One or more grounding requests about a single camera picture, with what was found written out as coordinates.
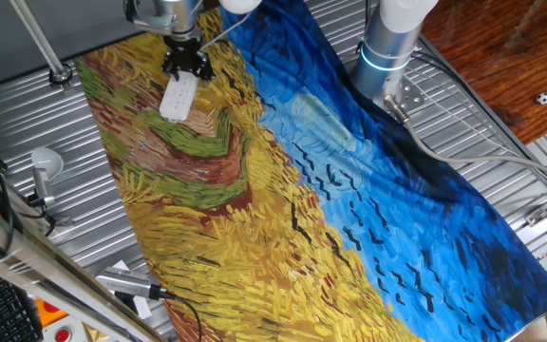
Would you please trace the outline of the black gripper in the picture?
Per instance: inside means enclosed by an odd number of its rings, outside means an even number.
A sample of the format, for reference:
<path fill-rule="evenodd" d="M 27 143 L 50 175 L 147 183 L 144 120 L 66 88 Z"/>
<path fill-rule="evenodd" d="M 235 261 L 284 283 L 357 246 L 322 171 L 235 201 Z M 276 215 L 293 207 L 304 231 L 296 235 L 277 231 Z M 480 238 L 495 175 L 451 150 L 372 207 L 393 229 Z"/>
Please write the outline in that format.
<path fill-rule="evenodd" d="M 179 80 L 179 70 L 196 72 L 203 81 L 212 81 L 216 77 L 208 55 L 199 51 L 199 38 L 177 41 L 171 36 L 166 36 L 165 44 L 168 51 L 164 56 L 161 71 L 170 75 L 174 81 Z"/>

